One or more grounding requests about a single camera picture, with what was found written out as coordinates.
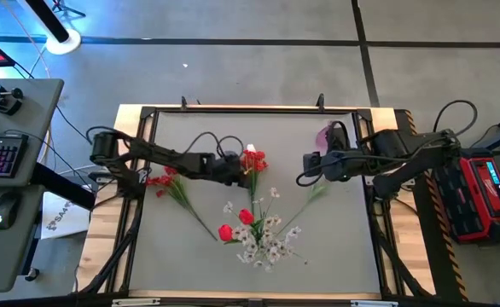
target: paper sheet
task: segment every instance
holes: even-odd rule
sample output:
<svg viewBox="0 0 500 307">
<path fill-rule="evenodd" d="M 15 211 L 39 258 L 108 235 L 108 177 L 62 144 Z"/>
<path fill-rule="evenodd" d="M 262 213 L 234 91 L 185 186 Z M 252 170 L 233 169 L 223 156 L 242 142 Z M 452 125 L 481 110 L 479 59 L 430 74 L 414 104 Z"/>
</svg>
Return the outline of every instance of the paper sheet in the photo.
<svg viewBox="0 0 500 307">
<path fill-rule="evenodd" d="M 41 238 L 59 238 L 87 231 L 89 214 L 88 210 L 60 196 L 45 192 Z"/>
</svg>

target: red power station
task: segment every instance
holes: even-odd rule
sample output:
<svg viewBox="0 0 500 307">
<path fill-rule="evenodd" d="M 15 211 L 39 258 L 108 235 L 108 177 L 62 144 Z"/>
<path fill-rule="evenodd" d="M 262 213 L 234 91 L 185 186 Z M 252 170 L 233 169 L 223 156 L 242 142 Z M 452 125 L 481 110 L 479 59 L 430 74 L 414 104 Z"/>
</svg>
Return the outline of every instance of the red power station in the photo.
<svg viewBox="0 0 500 307">
<path fill-rule="evenodd" d="M 490 151 L 463 149 L 460 159 L 435 169 L 433 177 L 454 240 L 500 240 L 500 173 Z"/>
</svg>

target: white flower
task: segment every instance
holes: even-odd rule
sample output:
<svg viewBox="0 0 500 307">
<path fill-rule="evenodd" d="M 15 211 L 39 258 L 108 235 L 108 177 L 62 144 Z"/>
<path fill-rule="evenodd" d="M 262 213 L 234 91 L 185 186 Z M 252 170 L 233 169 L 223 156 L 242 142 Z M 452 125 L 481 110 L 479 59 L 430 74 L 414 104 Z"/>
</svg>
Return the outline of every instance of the white flower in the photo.
<svg viewBox="0 0 500 307">
<path fill-rule="evenodd" d="M 281 195 L 276 191 L 276 188 L 271 188 L 270 189 L 270 197 L 279 198 L 279 197 L 281 197 Z"/>
<path fill-rule="evenodd" d="M 273 217 L 267 217 L 264 222 L 264 227 L 266 229 L 269 229 L 273 227 L 273 224 L 275 223 L 275 219 Z"/>
<path fill-rule="evenodd" d="M 270 245 L 278 248 L 282 243 L 279 240 L 273 240 Z"/>
<path fill-rule="evenodd" d="M 241 256 L 241 254 L 236 254 L 236 257 L 239 258 L 244 264 L 247 264 L 247 260 Z"/>
<path fill-rule="evenodd" d="M 296 226 L 292 229 L 290 229 L 290 231 L 288 231 L 288 233 L 286 234 L 286 237 L 288 238 L 289 236 L 293 236 L 294 238 L 297 238 L 298 237 L 298 233 L 301 232 L 301 228 L 299 226 Z"/>
<path fill-rule="evenodd" d="M 255 204 L 255 205 L 259 205 L 259 204 L 261 204 L 262 202 L 264 202 L 264 200 L 265 200 L 265 199 L 262 197 L 262 198 L 260 198 L 259 200 L 255 200 L 255 201 L 253 201 L 252 203 L 253 203 L 253 204 Z"/>
<path fill-rule="evenodd" d="M 231 213 L 233 212 L 233 203 L 230 201 L 227 202 L 227 205 L 224 207 L 224 213 Z"/>
<path fill-rule="evenodd" d="M 235 229 L 233 229 L 233 238 L 237 239 L 237 240 L 240 240 L 241 238 L 241 235 L 244 231 L 242 230 L 242 228 L 240 227 L 235 227 Z"/>
<path fill-rule="evenodd" d="M 253 252 L 244 252 L 244 260 L 247 264 L 250 264 L 256 259 L 256 254 Z"/>
<path fill-rule="evenodd" d="M 262 239 L 264 243 L 271 242 L 273 240 L 273 233 L 269 229 L 264 229 Z"/>
<path fill-rule="evenodd" d="M 294 255 L 294 248 L 292 246 L 286 246 L 286 255 L 292 257 Z"/>
<path fill-rule="evenodd" d="M 278 252 L 281 254 L 281 256 L 286 257 L 288 255 L 288 249 L 284 244 L 281 243 L 281 245 L 278 246 Z"/>
<path fill-rule="evenodd" d="M 251 242 L 250 244 L 248 244 L 247 251 L 256 252 L 257 250 L 258 250 L 258 244 L 256 244 L 256 242 Z"/>
<path fill-rule="evenodd" d="M 248 246 L 251 244 L 256 244 L 256 238 L 253 237 L 252 234 L 246 232 L 246 234 L 241 238 L 241 242 L 243 246 Z"/>
<path fill-rule="evenodd" d="M 276 247 L 271 247 L 269 250 L 269 253 L 267 254 L 267 259 L 269 260 L 270 263 L 276 262 L 278 259 L 280 259 L 281 255 L 278 253 L 278 250 Z"/>
<path fill-rule="evenodd" d="M 273 217 L 273 222 L 275 222 L 275 225 L 278 225 L 279 223 L 282 222 L 281 218 L 278 215 L 275 215 Z"/>
</svg>

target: concrete floor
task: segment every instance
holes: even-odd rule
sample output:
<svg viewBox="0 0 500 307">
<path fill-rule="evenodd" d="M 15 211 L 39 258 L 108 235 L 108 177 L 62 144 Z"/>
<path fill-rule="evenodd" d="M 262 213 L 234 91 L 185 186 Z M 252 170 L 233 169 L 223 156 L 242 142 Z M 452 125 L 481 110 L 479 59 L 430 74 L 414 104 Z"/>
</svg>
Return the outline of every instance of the concrete floor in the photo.
<svg viewBox="0 0 500 307">
<path fill-rule="evenodd" d="M 32 35 L 38 25 L 9 1 Z M 69 0 L 86 18 L 61 19 L 84 36 L 105 38 L 357 39 L 350 0 Z M 500 42 L 500 0 L 360 0 L 368 40 Z M 0 4 L 0 35 L 23 36 Z M 24 67 L 29 43 L 0 43 Z M 480 116 L 462 135 L 469 145 L 500 121 L 500 49 L 370 48 L 382 107 L 409 109 L 430 131 L 448 101 L 473 101 Z M 66 82 L 61 108 L 81 130 L 112 125 L 121 103 L 172 103 L 180 96 L 219 104 L 369 106 L 358 47 L 84 44 L 70 55 L 45 53 L 51 74 Z M 41 64 L 33 73 L 45 78 Z M 0 78 L 17 78 L 0 68 Z M 462 128 L 469 110 L 453 107 L 440 127 Z M 55 145 L 74 167 L 88 165 L 89 146 L 57 115 Z M 59 165 L 58 171 L 67 169 Z M 34 265 L 44 275 L 17 282 L 3 298 L 69 293 L 83 240 L 41 243 Z M 500 304 L 500 246 L 457 246 L 471 300 Z"/>
</svg>

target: purple object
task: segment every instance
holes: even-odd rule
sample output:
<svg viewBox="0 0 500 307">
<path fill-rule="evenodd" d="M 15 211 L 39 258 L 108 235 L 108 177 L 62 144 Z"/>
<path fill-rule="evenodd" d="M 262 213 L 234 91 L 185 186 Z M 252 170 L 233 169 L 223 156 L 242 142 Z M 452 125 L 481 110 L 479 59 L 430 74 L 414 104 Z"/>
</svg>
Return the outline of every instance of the purple object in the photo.
<svg viewBox="0 0 500 307">
<path fill-rule="evenodd" d="M 328 122 L 328 125 L 325 126 L 322 130 L 317 133 L 317 139 L 315 143 L 317 145 L 320 154 L 326 154 L 326 150 L 328 150 L 328 141 L 326 141 L 326 132 L 328 132 L 328 128 L 331 125 L 331 122 Z"/>
</svg>

